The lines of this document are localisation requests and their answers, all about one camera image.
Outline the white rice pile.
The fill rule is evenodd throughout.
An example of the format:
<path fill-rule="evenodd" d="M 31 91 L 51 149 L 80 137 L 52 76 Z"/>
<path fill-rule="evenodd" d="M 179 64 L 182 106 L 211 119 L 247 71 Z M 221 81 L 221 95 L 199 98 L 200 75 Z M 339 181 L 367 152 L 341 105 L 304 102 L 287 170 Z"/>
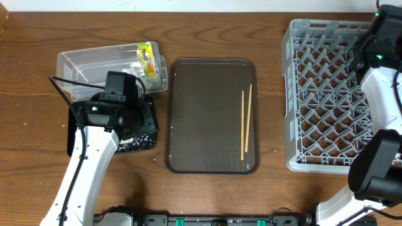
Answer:
<path fill-rule="evenodd" d="M 117 149 L 118 152 L 140 151 L 154 148 L 157 140 L 157 132 L 132 137 L 122 140 Z"/>

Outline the white tissue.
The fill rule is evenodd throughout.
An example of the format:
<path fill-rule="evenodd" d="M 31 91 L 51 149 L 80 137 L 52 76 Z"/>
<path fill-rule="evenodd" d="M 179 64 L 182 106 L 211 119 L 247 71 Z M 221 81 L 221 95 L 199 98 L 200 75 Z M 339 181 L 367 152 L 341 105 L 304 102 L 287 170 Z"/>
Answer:
<path fill-rule="evenodd" d="M 128 74 L 134 75 L 134 76 L 136 76 L 136 77 L 138 77 L 138 76 L 141 75 L 141 72 L 138 72 L 134 67 L 123 68 L 121 71 L 124 72 L 124 73 L 128 73 Z"/>

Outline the yellow snack wrapper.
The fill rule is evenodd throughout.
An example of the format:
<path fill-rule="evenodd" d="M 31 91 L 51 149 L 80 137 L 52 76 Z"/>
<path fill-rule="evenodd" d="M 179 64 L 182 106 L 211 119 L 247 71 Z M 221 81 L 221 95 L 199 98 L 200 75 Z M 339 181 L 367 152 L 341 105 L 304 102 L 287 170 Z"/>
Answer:
<path fill-rule="evenodd" d="M 138 43 L 138 58 L 145 77 L 156 77 L 155 54 L 150 42 Z"/>

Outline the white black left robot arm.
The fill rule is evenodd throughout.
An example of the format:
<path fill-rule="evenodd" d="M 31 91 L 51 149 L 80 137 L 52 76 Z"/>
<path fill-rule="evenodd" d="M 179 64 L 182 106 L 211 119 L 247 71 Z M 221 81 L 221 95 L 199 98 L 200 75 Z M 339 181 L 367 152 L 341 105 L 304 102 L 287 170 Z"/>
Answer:
<path fill-rule="evenodd" d="M 42 225 L 92 225 L 107 167 L 121 140 L 134 139 L 128 151 L 152 148 L 158 130 L 152 102 L 80 101 L 70 109 L 70 162 Z"/>

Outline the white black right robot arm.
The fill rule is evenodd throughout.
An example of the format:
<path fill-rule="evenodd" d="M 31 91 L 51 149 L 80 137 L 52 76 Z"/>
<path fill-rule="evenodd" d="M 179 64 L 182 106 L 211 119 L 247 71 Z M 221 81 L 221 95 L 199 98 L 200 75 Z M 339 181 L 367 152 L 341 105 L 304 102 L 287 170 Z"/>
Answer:
<path fill-rule="evenodd" d="M 401 204 L 401 8 L 377 5 L 359 38 L 352 68 L 366 96 L 373 137 L 353 160 L 348 184 L 309 213 L 304 225 L 351 225 L 363 216 Z"/>

